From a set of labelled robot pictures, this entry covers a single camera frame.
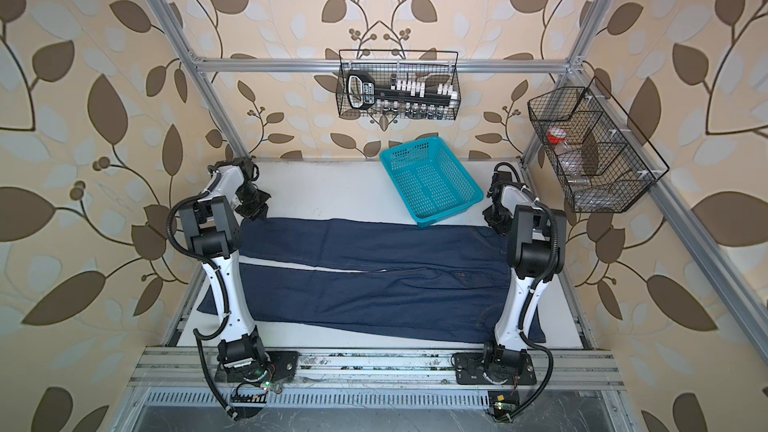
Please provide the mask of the dark blue denim trousers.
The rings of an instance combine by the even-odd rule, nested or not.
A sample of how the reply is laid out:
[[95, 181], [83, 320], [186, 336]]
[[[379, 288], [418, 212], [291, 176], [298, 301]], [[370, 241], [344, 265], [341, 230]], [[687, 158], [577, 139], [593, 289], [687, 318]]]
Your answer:
[[262, 322], [482, 343], [512, 282], [507, 240], [487, 226], [273, 217], [241, 231], [242, 287]]

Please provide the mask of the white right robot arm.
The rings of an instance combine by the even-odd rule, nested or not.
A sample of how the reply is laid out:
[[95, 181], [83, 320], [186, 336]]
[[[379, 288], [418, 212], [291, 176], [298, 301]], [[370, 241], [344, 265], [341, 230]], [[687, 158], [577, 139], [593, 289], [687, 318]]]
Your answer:
[[533, 341], [531, 328], [543, 292], [565, 264], [567, 217], [545, 205], [508, 162], [494, 167], [487, 197], [483, 217], [505, 237], [511, 283], [482, 367], [485, 380], [502, 385], [533, 372], [530, 350], [546, 350]]

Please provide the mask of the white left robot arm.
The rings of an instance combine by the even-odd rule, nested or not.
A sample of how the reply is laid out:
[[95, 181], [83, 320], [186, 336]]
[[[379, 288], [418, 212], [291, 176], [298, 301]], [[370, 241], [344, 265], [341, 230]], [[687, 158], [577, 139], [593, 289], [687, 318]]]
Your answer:
[[214, 342], [224, 371], [251, 374], [253, 381], [261, 381], [271, 371], [270, 357], [242, 286], [240, 224], [243, 218], [265, 217], [270, 195], [256, 186], [259, 169], [249, 157], [217, 162], [208, 172], [210, 180], [201, 192], [171, 207], [167, 240], [177, 252], [200, 262], [213, 294], [217, 328], [193, 330], [200, 356], [205, 356], [203, 345]]

